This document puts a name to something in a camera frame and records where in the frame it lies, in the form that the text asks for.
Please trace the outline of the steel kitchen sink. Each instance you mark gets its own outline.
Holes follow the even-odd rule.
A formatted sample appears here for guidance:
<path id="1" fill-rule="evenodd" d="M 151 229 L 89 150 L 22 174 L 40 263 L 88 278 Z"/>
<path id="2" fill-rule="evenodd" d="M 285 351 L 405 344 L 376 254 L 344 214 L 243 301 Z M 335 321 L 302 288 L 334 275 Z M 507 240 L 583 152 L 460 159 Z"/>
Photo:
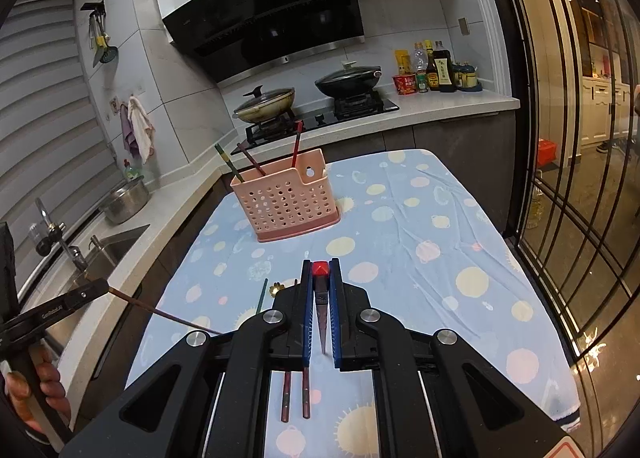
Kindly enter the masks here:
<path id="1" fill-rule="evenodd" d="M 90 241 L 90 251 L 86 255 L 88 268 L 83 273 L 75 270 L 61 291 L 56 292 L 55 295 L 58 296 L 59 294 L 75 290 L 92 280 L 109 278 L 116 266 L 148 228 L 149 226 L 143 225 L 133 228 L 132 230 L 125 230 L 119 234 L 99 238 L 97 244 Z M 44 337 L 44 340 L 47 342 L 47 345 L 52 348 L 56 357 L 63 353 L 66 344 L 75 331 L 78 322 L 80 322 L 81 317 L 84 316 L 86 309 L 87 305 L 71 314 L 70 317 L 57 322 L 47 330 L 47 335 Z"/>

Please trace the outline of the gold flower-handled spoon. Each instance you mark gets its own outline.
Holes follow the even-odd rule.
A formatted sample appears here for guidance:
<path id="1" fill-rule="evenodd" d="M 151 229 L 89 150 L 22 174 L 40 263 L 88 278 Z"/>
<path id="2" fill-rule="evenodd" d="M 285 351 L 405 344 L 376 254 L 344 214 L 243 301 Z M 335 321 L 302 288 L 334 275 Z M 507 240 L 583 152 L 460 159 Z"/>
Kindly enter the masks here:
<path id="1" fill-rule="evenodd" d="M 269 287 L 269 294 L 270 296 L 272 296 L 273 298 L 275 298 L 277 296 L 277 294 L 285 289 L 285 285 L 282 284 L 282 282 L 274 282 L 270 287 Z"/>

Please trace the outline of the green dish soap bottle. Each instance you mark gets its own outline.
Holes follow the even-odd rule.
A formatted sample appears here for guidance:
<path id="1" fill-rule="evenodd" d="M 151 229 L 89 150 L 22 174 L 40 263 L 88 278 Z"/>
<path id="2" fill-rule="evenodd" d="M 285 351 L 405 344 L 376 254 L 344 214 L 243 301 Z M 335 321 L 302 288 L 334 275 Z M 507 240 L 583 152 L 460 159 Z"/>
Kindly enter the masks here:
<path id="1" fill-rule="evenodd" d="M 133 181 L 136 178 L 140 178 L 140 171 L 135 168 L 128 159 L 125 159 L 122 163 L 124 164 L 125 176 L 128 181 Z"/>

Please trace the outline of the kitchen sink faucet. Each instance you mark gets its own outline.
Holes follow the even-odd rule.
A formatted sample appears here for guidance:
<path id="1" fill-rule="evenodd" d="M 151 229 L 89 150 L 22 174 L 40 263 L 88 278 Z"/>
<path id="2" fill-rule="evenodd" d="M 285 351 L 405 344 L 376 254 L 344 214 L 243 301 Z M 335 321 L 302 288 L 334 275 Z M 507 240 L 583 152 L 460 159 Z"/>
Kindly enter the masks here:
<path id="1" fill-rule="evenodd" d="M 36 252 L 42 256 L 48 256 L 55 244 L 59 244 L 66 256 L 74 263 L 78 272 L 85 272 L 88 263 L 80 249 L 68 244 L 63 237 L 64 223 L 55 223 L 40 198 L 35 199 L 35 206 L 39 214 L 38 221 L 29 226 L 29 237 L 35 245 Z"/>

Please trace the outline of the seasoning jars on tray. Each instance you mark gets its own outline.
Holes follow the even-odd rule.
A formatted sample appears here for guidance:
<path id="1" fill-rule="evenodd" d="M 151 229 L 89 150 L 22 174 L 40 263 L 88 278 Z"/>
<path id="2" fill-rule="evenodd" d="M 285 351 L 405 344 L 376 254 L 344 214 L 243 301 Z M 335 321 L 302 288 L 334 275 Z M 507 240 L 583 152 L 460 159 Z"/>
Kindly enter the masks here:
<path id="1" fill-rule="evenodd" d="M 454 85 L 463 92 L 482 92 L 483 87 L 477 77 L 476 68 L 469 62 L 456 62 L 454 68 Z"/>

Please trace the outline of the yellow seasoning bag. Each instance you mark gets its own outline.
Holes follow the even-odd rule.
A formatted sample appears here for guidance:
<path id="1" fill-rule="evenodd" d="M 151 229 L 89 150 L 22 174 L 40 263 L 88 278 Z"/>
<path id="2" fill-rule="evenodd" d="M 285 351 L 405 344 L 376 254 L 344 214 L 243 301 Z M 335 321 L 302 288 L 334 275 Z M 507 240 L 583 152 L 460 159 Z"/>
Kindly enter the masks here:
<path id="1" fill-rule="evenodd" d="M 407 50 L 395 50 L 394 56 L 397 64 L 398 74 L 404 76 L 411 74 L 411 59 Z"/>

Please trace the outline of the green chopstick gold band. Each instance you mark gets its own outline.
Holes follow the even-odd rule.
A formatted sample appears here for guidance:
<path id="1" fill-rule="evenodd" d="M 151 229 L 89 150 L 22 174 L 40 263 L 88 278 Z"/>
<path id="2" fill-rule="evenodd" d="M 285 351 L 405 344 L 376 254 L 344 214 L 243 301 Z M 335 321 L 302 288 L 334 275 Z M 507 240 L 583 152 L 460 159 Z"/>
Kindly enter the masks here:
<path id="1" fill-rule="evenodd" d="M 260 290 L 260 295 L 259 295 L 258 303 L 256 306 L 256 314 L 259 314 L 262 311 L 262 304 L 264 304 L 267 286 L 268 286 L 268 278 L 265 278 L 264 282 L 262 283 L 262 290 Z"/>

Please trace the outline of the dark red chopstick gold band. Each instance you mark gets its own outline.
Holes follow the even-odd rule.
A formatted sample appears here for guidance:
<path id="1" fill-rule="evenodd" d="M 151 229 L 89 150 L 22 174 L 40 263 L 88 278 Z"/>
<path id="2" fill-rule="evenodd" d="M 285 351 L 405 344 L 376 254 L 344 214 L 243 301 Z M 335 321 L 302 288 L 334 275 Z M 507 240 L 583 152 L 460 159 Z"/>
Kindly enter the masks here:
<path id="1" fill-rule="evenodd" d="M 296 134 L 295 134 L 295 140 L 294 140 L 294 147 L 293 147 L 293 151 L 292 151 L 291 168 L 295 168 L 296 167 L 297 156 L 298 156 L 298 152 L 299 152 L 300 137 L 302 136 L 303 129 L 304 129 L 303 121 L 302 120 L 298 120 L 296 122 Z"/>

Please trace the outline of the dark maroon chopstick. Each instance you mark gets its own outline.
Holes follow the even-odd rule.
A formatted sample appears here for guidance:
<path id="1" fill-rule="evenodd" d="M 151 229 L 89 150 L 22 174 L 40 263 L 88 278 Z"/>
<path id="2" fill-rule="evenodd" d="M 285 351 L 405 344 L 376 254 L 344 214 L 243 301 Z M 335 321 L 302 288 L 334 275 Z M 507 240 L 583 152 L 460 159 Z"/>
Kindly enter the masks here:
<path id="1" fill-rule="evenodd" d="M 292 372 L 285 371 L 283 375 L 282 400 L 281 400 L 281 410 L 280 410 L 280 420 L 283 423 L 288 423 L 288 420 L 290 420 L 291 383 L 292 383 Z"/>

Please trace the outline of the bright red chopstick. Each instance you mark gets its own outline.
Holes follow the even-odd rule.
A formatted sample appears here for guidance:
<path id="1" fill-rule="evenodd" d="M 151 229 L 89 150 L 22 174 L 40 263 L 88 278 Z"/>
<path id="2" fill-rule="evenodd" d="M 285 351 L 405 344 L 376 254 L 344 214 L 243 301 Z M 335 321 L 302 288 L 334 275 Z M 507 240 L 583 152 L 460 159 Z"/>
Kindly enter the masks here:
<path id="1" fill-rule="evenodd" d="M 316 261 L 311 264 L 312 285 L 314 286 L 314 303 L 316 304 L 320 348 L 326 355 L 326 324 L 329 309 L 329 281 L 330 267 L 326 261 Z"/>

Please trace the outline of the brown chopstick gold band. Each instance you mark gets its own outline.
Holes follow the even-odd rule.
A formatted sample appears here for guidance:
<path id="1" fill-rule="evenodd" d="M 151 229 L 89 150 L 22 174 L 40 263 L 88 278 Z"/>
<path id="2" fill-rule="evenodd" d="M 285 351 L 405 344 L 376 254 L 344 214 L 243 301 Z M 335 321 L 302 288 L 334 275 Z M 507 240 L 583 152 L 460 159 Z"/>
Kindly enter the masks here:
<path id="1" fill-rule="evenodd" d="M 183 325 L 183 326 L 187 326 L 190 328 L 193 328 L 195 330 L 200 330 L 200 331 L 204 331 L 207 332 L 208 334 L 213 334 L 214 336 L 221 336 L 222 333 L 210 328 L 207 328 L 203 325 L 199 325 L 196 324 L 195 322 L 188 322 L 185 319 L 182 319 L 180 317 L 168 314 L 166 312 L 163 312 L 161 310 L 158 310 L 157 308 L 153 308 L 151 305 L 149 304 L 145 304 L 144 302 L 133 298 L 132 296 L 127 296 L 125 293 L 111 287 L 111 286 L 107 286 L 107 292 L 111 293 L 112 296 L 116 296 L 116 298 L 119 298 L 120 300 L 123 300 L 133 306 L 136 306 L 137 308 L 142 308 L 143 311 L 146 311 L 150 314 L 153 315 L 157 315 L 160 317 L 163 317 L 164 319 L 168 319 L 171 320 L 172 322 L 176 322 L 177 324 Z"/>

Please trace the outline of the stainless steel pot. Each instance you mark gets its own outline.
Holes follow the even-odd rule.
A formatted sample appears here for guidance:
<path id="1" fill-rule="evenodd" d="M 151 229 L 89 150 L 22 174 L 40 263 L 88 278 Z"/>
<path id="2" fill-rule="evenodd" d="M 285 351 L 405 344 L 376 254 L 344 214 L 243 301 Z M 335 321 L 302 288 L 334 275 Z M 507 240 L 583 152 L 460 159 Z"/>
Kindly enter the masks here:
<path id="1" fill-rule="evenodd" d="M 149 202 L 151 194 L 143 176 L 137 176 L 109 192 L 99 203 L 107 222 L 119 225 L 130 220 Z"/>

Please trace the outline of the black wok with lid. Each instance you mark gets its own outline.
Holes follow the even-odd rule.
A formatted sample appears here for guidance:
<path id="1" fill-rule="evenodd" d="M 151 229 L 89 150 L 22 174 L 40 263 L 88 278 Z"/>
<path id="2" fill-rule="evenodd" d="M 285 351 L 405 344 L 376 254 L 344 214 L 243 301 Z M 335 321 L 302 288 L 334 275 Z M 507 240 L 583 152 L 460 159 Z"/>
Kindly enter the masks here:
<path id="1" fill-rule="evenodd" d="M 343 62 L 343 68 L 314 81 L 318 90 L 332 98 L 346 98 L 371 93 L 381 79 L 380 66 L 357 66 Z"/>

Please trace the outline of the pink perforated utensil holder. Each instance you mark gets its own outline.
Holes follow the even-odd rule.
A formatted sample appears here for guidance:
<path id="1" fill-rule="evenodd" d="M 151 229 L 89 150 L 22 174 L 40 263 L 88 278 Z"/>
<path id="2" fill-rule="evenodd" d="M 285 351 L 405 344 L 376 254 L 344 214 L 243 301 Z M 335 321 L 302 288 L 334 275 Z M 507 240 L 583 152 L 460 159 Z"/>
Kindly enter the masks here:
<path id="1" fill-rule="evenodd" d="M 247 169 L 231 188 L 260 242 L 321 230 L 340 222 L 321 149 Z"/>

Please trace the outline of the small green cap jar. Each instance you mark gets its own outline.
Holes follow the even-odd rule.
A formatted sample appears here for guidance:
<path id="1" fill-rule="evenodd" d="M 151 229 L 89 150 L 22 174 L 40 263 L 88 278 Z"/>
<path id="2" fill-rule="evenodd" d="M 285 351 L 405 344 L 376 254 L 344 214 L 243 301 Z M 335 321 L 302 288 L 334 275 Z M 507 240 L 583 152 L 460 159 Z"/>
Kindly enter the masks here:
<path id="1" fill-rule="evenodd" d="M 416 73 L 416 87 L 420 93 L 426 93 L 428 91 L 428 82 L 425 72 Z"/>

